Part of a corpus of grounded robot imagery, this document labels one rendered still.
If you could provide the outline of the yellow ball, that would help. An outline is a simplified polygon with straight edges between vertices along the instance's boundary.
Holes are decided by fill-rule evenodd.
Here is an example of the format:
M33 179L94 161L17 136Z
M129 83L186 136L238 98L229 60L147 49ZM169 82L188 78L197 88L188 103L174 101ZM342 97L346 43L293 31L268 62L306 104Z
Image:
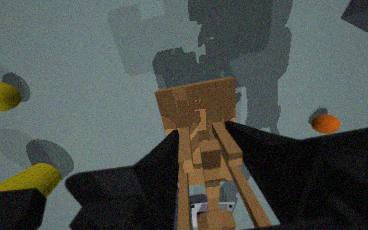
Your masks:
M0 82L0 111L16 108L21 102L21 94L10 84Z

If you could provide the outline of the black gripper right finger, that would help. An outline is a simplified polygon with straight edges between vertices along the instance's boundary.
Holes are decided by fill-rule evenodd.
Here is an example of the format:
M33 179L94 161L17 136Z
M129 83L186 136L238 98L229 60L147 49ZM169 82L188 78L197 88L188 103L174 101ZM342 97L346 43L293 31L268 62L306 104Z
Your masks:
M300 140L233 121L225 127L280 224L304 220L301 214L325 160L368 151L368 128Z

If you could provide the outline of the orange ball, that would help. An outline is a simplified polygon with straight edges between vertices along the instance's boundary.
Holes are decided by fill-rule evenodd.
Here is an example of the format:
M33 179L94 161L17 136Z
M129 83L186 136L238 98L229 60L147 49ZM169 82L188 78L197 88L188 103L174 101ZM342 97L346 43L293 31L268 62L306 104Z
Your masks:
M329 134L340 128L340 121L332 115L323 114L314 117L311 125L316 131Z

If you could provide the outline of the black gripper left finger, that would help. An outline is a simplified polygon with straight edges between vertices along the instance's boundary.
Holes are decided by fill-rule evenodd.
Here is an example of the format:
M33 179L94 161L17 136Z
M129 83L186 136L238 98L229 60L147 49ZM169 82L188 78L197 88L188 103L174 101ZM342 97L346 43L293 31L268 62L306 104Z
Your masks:
M65 186L84 203L139 200L155 230L173 230L178 184L179 132L173 130L134 165L80 172Z

